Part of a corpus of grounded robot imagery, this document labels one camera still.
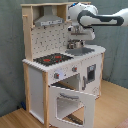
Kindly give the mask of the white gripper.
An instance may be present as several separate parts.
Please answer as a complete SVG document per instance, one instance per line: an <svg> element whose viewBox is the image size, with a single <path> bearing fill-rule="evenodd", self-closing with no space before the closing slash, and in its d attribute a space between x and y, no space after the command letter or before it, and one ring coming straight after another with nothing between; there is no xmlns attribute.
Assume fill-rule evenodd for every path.
<svg viewBox="0 0 128 128"><path fill-rule="evenodd" d="M69 26L68 34L71 40L93 40L95 33L92 28L84 29L81 26Z"/></svg>

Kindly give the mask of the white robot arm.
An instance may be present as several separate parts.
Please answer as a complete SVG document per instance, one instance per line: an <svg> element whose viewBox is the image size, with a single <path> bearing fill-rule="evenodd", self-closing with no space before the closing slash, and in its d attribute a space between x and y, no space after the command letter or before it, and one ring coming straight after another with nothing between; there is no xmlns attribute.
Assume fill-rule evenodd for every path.
<svg viewBox="0 0 128 128"><path fill-rule="evenodd" d="M72 25L68 28L71 40L93 40L93 26L128 26L128 8L112 15L99 15L94 5L73 3L68 8Z"/></svg>

